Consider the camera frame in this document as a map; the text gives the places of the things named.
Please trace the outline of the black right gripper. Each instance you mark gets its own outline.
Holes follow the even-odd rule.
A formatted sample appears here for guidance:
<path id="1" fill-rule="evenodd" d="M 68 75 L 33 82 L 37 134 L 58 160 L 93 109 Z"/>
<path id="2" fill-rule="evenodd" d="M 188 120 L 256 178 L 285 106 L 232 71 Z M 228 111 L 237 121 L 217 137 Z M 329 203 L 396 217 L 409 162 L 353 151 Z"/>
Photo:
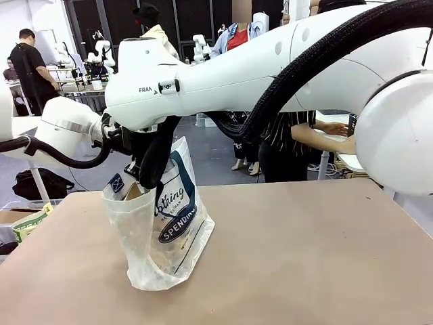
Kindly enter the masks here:
<path id="1" fill-rule="evenodd" d="M 149 183 L 148 167 L 149 159 L 147 155 L 133 156 L 131 163 L 124 168 L 124 172 L 139 183 Z"/>

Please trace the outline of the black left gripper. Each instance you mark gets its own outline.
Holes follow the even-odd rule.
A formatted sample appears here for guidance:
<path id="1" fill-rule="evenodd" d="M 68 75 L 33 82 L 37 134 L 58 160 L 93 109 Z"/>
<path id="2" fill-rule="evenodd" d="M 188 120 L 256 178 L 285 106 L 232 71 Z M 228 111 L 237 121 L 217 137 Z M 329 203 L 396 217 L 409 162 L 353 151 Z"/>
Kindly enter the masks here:
<path id="1" fill-rule="evenodd" d="M 108 113 L 103 113 L 91 130 L 91 147 L 102 148 L 103 145 L 107 145 L 111 151 L 132 155 L 129 130 L 118 124 Z"/>

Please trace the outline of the person's left hand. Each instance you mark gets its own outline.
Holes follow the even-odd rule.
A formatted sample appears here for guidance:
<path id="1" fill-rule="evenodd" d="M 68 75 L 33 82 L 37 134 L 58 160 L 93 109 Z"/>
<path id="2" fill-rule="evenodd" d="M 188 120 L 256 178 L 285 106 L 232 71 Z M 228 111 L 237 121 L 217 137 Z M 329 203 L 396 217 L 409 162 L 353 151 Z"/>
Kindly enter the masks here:
<path id="1" fill-rule="evenodd" d="M 342 137 L 348 136 L 348 125 L 345 123 L 324 123 L 322 131 L 329 135 L 339 135 Z"/>

